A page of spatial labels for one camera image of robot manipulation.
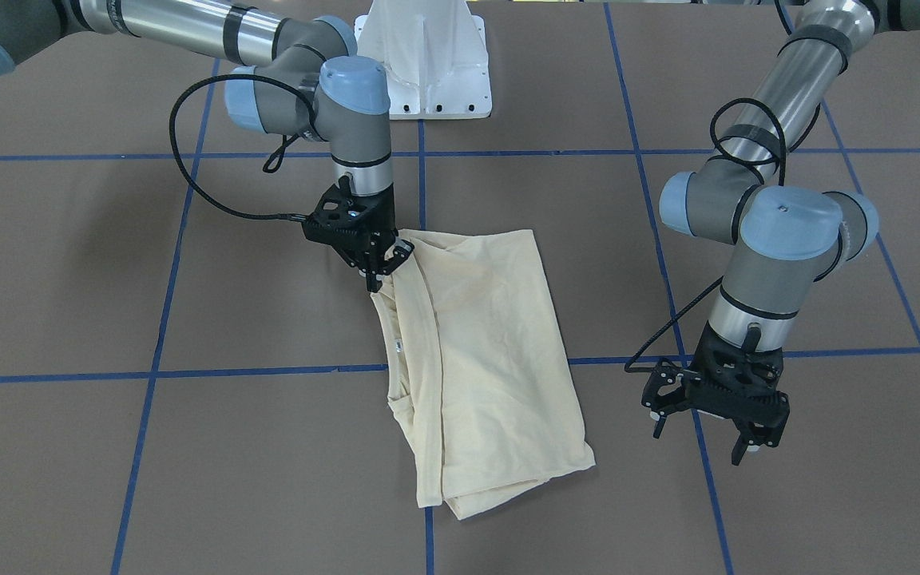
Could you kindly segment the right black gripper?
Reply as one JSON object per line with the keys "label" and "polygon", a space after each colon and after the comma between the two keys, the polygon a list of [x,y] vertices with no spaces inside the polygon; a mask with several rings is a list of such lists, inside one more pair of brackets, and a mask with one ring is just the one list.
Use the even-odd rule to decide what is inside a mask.
{"label": "right black gripper", "polygon": [[379,292],[383,277],[409,260],[414,245],[397,234],[395,190],[387,187],[379,194],[355,196],[342,193],[337,229],[346,239],[336,251],[364,277],[368,292]]}

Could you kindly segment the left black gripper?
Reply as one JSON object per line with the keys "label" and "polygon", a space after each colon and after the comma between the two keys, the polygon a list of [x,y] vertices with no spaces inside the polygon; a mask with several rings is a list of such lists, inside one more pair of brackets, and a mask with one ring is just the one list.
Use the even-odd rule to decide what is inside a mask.
{"label": "left black gripper", "polygon": [[[746,351],[724,341],[710,327],[702,331],[692,369],[660,359],[649,369],[641,404],[655,421],[660,439],[668,416],[690,409],[731,416],[738,430],[731,463],[738,466],[748,452],[777,447],[788,422],[785,395],[777,389],[783,371],[783,350]],[[770,425],[740,416],[776,416]]]}

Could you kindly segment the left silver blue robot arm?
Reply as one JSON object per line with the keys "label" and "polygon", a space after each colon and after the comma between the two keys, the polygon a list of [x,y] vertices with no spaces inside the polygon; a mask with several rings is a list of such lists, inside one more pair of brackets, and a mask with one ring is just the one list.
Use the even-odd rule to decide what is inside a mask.
{"label": "left silver blue robot arm", "polygon": [[712,156],[665,183],[662,223],[732,254],[706,288],[716,298],[690,364],[661,358],[648,371],[641,402],[655,437],[669,415],[696,410],[734,423],[733,465],[779,445],[790,414],[783,348],[797,314],[811,285],[868,250],[880,225],[862,194],[787,185],[787,160],[854,55],[902,30],[920,30],[920,1],[808,1],[755,94],[720,108],[741,108],[737,120],[719,130],[712,117]]}

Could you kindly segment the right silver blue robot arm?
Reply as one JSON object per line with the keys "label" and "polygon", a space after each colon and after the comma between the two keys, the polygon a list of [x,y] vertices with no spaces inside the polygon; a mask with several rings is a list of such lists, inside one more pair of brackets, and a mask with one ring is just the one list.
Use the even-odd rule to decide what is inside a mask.
{"label": "right silver blue robot arm", "polygon": [[[299,223],[364,277],[367,290],[408,260],[413,245],[395,224],[393,145],[387,77],[358,54],[351,27],[336,16],[300,21],[234,1],[0,1],[0,77],[77,34],[117,35],[230,63],[223,75],[189,86],[169,113],[169,145],[190,189],[245,220]],[[325,143],[335,181],[313,211],[244,212],[206,193],[184,166],[176,117],[201,89],[224,88],[238,127],[280,138],[266,173],[297,141]]]}

